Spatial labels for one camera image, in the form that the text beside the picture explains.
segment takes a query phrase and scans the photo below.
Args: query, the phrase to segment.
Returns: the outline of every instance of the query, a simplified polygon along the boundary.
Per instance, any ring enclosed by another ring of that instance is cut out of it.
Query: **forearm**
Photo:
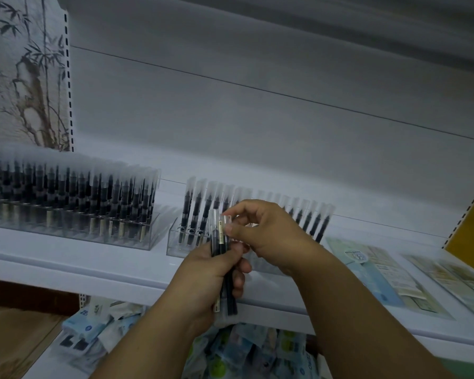
[[[342,262],[311,247],[293,278],[334,377],[451,377]]]
[[[180,378],[194,337],[189,320],[162,296],[118,343],[91,379]]]

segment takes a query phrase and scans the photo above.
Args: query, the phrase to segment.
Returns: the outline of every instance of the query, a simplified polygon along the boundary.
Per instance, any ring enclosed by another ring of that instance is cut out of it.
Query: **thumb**
[[[234,267],[238,261],[242,258],[244,249],[240,248],[231,248],[225,254],[217,255],[211,258],[211,263],[213,264],[216,274],[218,276],[223,276]]]
[[[230,238],[253,246],[258,236],[258,228],[242,226],[238,223],[228,223],[225,225],[225,233],[230,236]]]

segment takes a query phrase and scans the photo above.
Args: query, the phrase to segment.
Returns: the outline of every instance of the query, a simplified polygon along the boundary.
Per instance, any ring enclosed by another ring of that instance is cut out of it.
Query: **person's left hand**
[[[223,277],[232,267],[235,298],[244,290],[245,276],[251,264],[242,255],[248,250],[243,243],[233,242],[225,254],[211,257],[211,244],[206,243],[190,252],[177,269],[163,296],[182,311],[196,337],[209,329],[214,321],[212,305],[221,290]]]

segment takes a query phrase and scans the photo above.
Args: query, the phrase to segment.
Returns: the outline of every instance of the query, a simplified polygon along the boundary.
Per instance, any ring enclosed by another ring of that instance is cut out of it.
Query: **person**
[[[302,295],[333,377],[453,377],[329,251],[275,203],[245,200],[228,209],[225,232],[235,240],[211,258],[193,250],[170,285],[95,370],[91,379],[180,378],[190,346],[214,319],[212,305],[233,267],[236,298],[251,266],[244,244],[290,275]],[[248,223],[258,226],[249,227]]]

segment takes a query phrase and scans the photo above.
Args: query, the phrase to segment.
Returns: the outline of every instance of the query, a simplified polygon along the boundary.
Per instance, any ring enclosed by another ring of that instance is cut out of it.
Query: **tiled floor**
[[[0,307],[0,379],[19,379],[61,330],[65,317]]]

